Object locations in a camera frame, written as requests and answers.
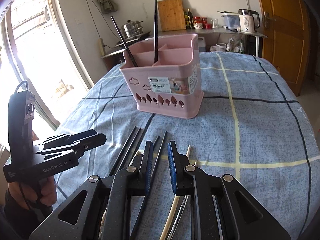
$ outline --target cloud-shaped cutout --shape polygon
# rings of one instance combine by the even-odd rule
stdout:
[[[142,87],[144,90],[147,90],[147,91],[149,91],[149,90],[151,90],[151,87],[150,86],[148,86],[148,85],[143,85],[143,87]]]
[[[139,85],[139,80],[136,79],[136,78],[130,78],[129,79],[129,83],[132,84],[132,85]]]

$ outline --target black sleeve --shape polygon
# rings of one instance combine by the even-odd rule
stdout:
[[[7,221],[23,239],[28,239],[40,224],[36,214],[19,206],[9,190],[5,194],[4,213]]]

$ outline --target stainless steel pot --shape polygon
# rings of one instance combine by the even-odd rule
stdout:
[[[121,26],[121,32],[124,35],[124,38],[131,38],[133,36],[137,36],[139,34],[143,33],[143,26],[141,26],[141,23],[143,21],[131,21],[128,20],[128,22],[125,25]]]

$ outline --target wooden door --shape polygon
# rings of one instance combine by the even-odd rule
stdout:
[[[262,57],[271,62],[296,96],[309,56],[309,17],[303,0],[260,0],[264,34]]]

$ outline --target kettle handle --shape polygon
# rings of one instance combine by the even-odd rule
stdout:
[[[259,28],[260,27],[260,16],[258,14],[258,12],[256,11],[251,11],[252,14],[255,14],[257,16],[257,19],[258,19],[258,25],[257,26],[254,26],[255,29]]]

